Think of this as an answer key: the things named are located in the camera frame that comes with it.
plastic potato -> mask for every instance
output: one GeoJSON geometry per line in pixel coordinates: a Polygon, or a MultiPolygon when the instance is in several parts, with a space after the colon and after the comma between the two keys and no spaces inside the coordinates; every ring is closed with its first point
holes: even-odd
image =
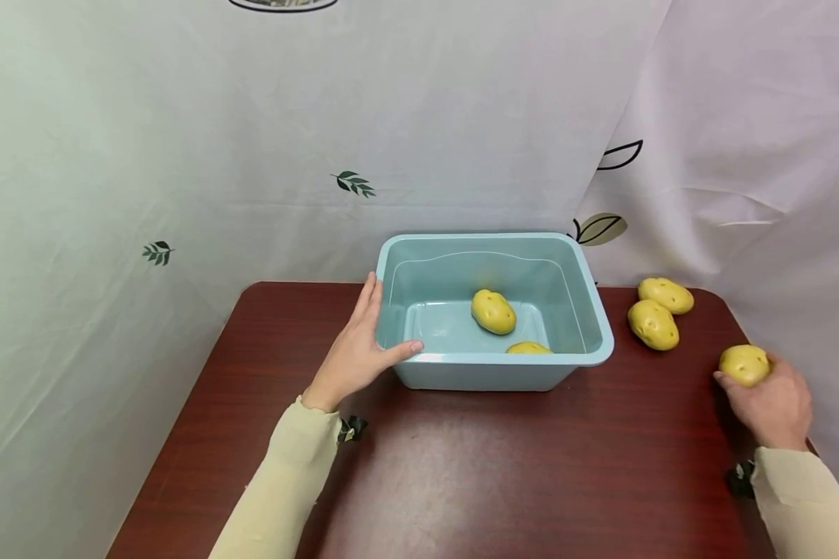
{"type": "Polygon", "coordinates": [[[681,335],[674,324],[674,317],[667,308],[654,300],[639,300],[628,311],[631,330],[653,349],[666,352],[677,347],[681,335]]]}
{"type": "Polygon", "coordinates": [[[760,347],[735,345],[721,353],[718,368],[744,387],[754,387],[771,372],[771,361],[760,347]]]}
{"type": "Polygon", "coordinates": [[[648,277],[637,286],[639,299],[650,299],[667,308],[673,315],[683,315],[694,307],[694,294],[666,277],[648,277]]]}
{"type": "Polygon", "coordinates": [[[503,295],[482,289],[472,298],[472,317],[481,328],[507,335],[516,328],[516,313],[503,295]]]}
{"type": "Polygon", "coordinates": [[[514,343],[507,349],[507,353],[553,353],[550,349],[545,348],[541,343],[537,342],[519,342],[514,343]]]}

dark red table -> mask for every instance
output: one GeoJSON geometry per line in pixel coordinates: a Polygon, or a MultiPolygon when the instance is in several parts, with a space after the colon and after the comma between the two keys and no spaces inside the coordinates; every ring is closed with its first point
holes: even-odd
{"type": "MultiPolygon", "coordinates": [[[[244,292],[109,558],[207,557],[359,289],[244,292]]],[[[388,371],[348,401],[371,427],[339,450],[298,557],[773,557],[754,502],[722,481],[753,449],[710,376],[745,342],[726,305],[695,292],[680,346],[658,353],[626,326],[635,290],[601,295],[612,358],[550,393],[411,391],[388,371]]]]}

plastic bin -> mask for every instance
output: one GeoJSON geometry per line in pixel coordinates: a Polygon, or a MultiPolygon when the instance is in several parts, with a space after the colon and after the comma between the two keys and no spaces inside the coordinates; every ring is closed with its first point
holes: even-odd
{"type": "Polygon", "coordinates": [[[399,235],[383,245],[377,275],[385,282],[379,345],[416,338],[426,346],[395,367],[409,388],[547,391],[614,348],[582,249],[564,234],[399,235]],[[513,306],[511,334],[491,334],[472,318],[482,288],[513,306]],[[526,340],[554,353],[506,353],[526,340]]]}

cream long-sleeve shirt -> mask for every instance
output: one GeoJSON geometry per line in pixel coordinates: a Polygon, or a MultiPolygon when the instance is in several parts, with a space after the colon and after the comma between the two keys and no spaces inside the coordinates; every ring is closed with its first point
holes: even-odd
{"type": "MultiPolygon", "coordinates": [[[[339,416],[297,399],[209,559],[291,559],[338,449],[339,416]]],[[[779,559],[839,559],[839,484],[811,453],[757,449],[755,498],[779,559]]]]}

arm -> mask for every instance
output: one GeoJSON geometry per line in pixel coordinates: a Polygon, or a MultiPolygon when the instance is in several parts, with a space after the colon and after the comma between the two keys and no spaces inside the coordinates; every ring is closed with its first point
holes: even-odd
{"type": "Polygon", "coordinates": [[[721,372],[733,412],[760,445],[753,488],[779,559],[839,559],[839,484],[810,453],[812,400],[802,375],[771,356],[771,375],[747,388],[721,372]]]}
{"type": "Polygon", "coordinates": [[[814,454],[759,448],[753,487],[780,559],[839,559],[839,484],[814,454]]]}
{"type": "Polygon", "coordinates": [[[209,559],[291,559],[336,458],[347,396],[422,349],[416,340],[381,349],[376,324],[382,282],[371,273],[354,312],[305,393],[283,413],[267,455],[214,544],[209,559]]]}
{"type": "Polygon", "coordinates": [[[301,397],[289,406],[210,559],[295,557],[301,530],[336,458],[338,435],[337,413],[308,410],[301,397]]]}

